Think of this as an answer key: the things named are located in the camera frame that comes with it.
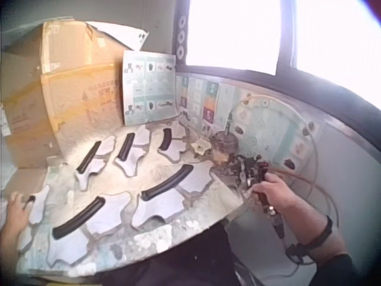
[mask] paint spray gun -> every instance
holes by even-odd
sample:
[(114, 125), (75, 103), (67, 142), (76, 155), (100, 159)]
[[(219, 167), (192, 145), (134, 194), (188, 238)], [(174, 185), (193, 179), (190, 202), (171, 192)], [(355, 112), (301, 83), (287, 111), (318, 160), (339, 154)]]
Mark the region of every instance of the paint spray gun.
[[(246, 179), (247, 187), (250, 188), (253, 184), (260, 183), (265, 180), (264, 176), (270, 167), (270, 164), (266, 161), (259, 161), (262, 157), (258, 155), (255, 159), (251, 158), (251, 161), (241, 161), (241, 180)], [(258, 199), (262, 204), (263, 212), (271, 220), (271, 223), (276, 231), (278, 237), (282, 240), (285, 238), (285, 227), (283, 219), (280, 213), (270, 205), (267, 196), (263, 193), (258, 193)]]

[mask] cardboard box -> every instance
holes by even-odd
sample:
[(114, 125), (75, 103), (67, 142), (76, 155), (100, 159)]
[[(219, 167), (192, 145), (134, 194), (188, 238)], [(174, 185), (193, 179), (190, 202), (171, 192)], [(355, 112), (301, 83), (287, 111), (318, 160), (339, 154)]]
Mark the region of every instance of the cardboard box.
[(47, 169), (43, 168), (18, 169), (5, 187), (5, 196), (9, 198), (12, 192), (18, 192), (25, 196), (40, 192), (46, 173)]
[[(95, 125), (122, 125), (125, 49), (84, 22), (50, 21), (2, 53), (1, 100), (10, 133), (5, 141), (17, 167), (46, 167), (47, 157), (65, 156)], [(101, 117), (110, 119), (103, 124)], [(64, 139), (70, 132), (71, 139)]]
[(85, 137), (123, 125), (120, 66), (100, 64), (41, 76), (50, 124), (64, 157)]

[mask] cable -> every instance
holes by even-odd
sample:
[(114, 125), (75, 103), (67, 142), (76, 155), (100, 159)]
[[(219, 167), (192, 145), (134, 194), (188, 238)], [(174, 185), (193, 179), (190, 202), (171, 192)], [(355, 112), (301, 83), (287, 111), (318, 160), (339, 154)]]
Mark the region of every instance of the cable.
[(293, 262), (294, 264), (298, 265), (298, 266), (308, 266), (308, 265), (312, 265), (312, 264), (315, 264), (315, 262), (311, 261), (311, 262), (303, 262), (303, 260), (301, 259), (300, 261), (296, 261), (292, 256), (288, 255), (288, 252), (287, 252), (287, 245), (286, 245), (286, 241), (283, 239), (282, 240), (282, 245), (283, 245), (283, 248), (285, 249), (285, 253), (286, 253), (286, 256), (287, 258)]
[(270, 275), (270, 276), (265, 276), (261, 278), (261, 280), (268, 280), (272, 278), (290, 278), (295, 275), (295, 273), (298, 271), (299, 265), (296, 265), (295, 269), (290, 273), (290, 274), (277, 274), (277, 275)]
[[(278, 168), (276, 168), (276, 167), (273, 167), (273, 166), (270, 166), (270, 170), (272, 170), (272, 171), (274, 171), (274, 172), (276, 172), (276, 173), (280, 173), (280, 174), (284, 174), (284, 175), (286, 175), (286, 176), (291, 176), (291, 177), (294, 177), (295, 179), (297, 179), (297, 180), (300, 180), (300, 181), (303, 181), (303, 182), (305, 182), (305, 183), (308, 183), (308, 184), (312, 184), (312, 182), (310, 181), (310, 180), (308, 180), (308, 179), (306, 179), (306, 178), (304, 178), (303, 176), (301, 176), (301, 175), (297, 175), (297, 174), (293, 174), (293, 173), (291, 173), (291, 172), (288, 172), (288, 171), (285, 171), (285, 170), (282, 170), (282, 169), (278, 169)], [(331, 203), (332, 203), (332, 205), (333, 205), (333, 208), (334, 208), (334, 210), (335, 210), (335, 215), (336, 215), (336, 226), (339, 228), (340, 227), (340, 225), (339, 225), (339, 223), (340, 223), (340, 218), (339, 218), (339, 209), (338, 209), (338, 206), (337, 206), (337, 204), (336, 204), (336, 201), (335, 201), (335, 199), (322, 187), (322, 186), (320, 186), (319, 184), (315, 184), (314, 185), (314, 187), (316, 188), (316, 189), (318, 189), (325, 197), (327, 197), (330, 201), (331, 201)]]
[(251, 271), (245, 266), (245, 265), (240, 265), (239, 263), (237, 262), (234, 262), (234, 264), (240, 268), (242, 268), (243, 270), (246, 270), (248, 273), (249, 273), (249, 276), (250, 276), (250, 279), (251, 279), (251, 282), (254, 286), (257, 286), (257, 283), (255, 283), (255, 279), (254, 279), (254, 275), (253, 273), (251, 273)]
[[(307, 125), (307, 122), (305, 121), (305, 119), (291, 106), (289, 106), (287, 103), (277, 99), (277, 98), (273, 98), (273, 97), (270, 97), (268, 95), (253, 95), (251, 97), (246, 97), (242, 100), (240, 100), (235, 106), (233, 106), (233, 108), (231, 109), (231, 111), (229, 112), (229, 115), (228, 115), (228, 118), (233, 118), (233, 111), (243, 102), (246, 102), (246, 101), (249, 101), (249, 100), (252, 100), (254, 98), (258, 98), (258, 97), (266, 97), (268, 98), (269, 100), (274, 100), (274, 101), (277, 101), (278, 103), (280, 104), (283, 104), (285, 106), (287, 106), (290, 110), (292, 110), (298, 117), (300, 120), (302, 120), (302, 122), (304, 123), (304, 126), (306, 128), (306, 130), (308, 130), (308, 125)], [(307, 196), (306, 196), (306, 200), (309, 199), (312, 191), (314, 190), (314, 187), (315, 187), (315, 184), (316, 184), (316, 180), (317, 180), (317, 175), (318, 175), (318, 152), (317, 152), (317, 146), (316, 146), (316, 142), (315, 142), (315, 139), (313, 138), (311, 132), (308, 132), (308, 135), (310, 136), (311, 138), (311, 142), (312, 142), (312, 145), (313, 145), (313, 148), (314, 148), (314, 151), (315, 151), (315, 170), (314, 170), (314, 176), (313, 176), (313, 180), (312, 182), (310, 183), (311, 185), (311, 188), (310, 188), (310, 191), (308, 192)]]

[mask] wrist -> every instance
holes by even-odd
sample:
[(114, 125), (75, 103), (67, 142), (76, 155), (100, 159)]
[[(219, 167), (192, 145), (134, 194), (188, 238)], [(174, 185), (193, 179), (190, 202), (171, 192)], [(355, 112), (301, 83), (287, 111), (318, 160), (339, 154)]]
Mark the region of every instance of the wrist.
[(296, 194), (292, 194), (287, 203), (279, 210), (281, 214), (297, 209), (304, 200)]
[(5, 223), (2, 230), (1, 230), (1, 236), (2, 237), (11, 237), (11, 238), (18, 238), (18, 236), (21, 234), (22, 230), (10, 225), (9, 223)]

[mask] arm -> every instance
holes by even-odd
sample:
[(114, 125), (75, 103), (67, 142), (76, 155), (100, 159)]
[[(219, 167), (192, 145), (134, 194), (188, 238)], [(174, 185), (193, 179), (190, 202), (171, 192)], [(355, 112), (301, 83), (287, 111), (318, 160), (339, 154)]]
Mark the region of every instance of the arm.
[[(265, 178), (266, 181), (252, 187), (253, 191), (267, 196), (268, 202), (283, 216), (299, 243), (308, 244), (318, 237), (327, 225), (327, 217), (291, 191), (278, 176), (267, 173)], [(323, 245), (309, 253), (318, 266), (340, 254), (348, 252), (336, 227), (332, 228)]]
[(18, 260), (18, 237), (29, 222), (32, 202), (23, 210), (22, 195), (12, 193), (8, 202), (7, 221), (0, 232), (1, 271), (7, 277), (13, 276)]

